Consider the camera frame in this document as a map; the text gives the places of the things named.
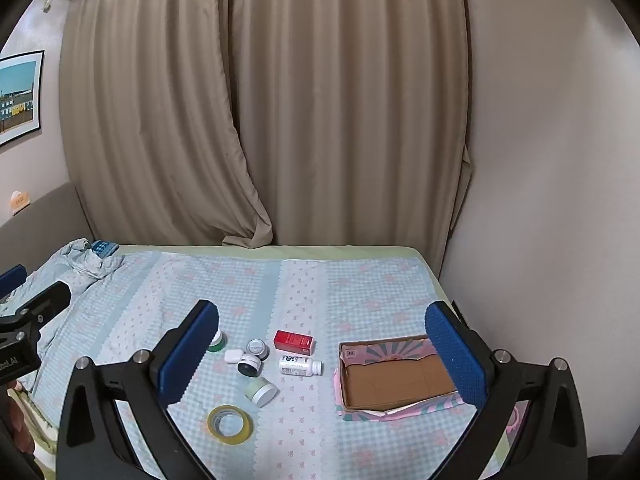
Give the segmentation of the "person left hand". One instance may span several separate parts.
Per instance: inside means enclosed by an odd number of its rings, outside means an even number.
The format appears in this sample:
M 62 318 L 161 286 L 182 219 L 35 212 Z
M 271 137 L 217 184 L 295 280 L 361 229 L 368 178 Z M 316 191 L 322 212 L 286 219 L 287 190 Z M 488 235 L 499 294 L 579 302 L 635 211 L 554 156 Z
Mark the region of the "person left hand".
M 10 396 L 8 396 L 8 410 L 9 425 L 14 443 L 22 453 L 32 455 L 35 451 L 35 441 L 26 426 L 23 412 Z

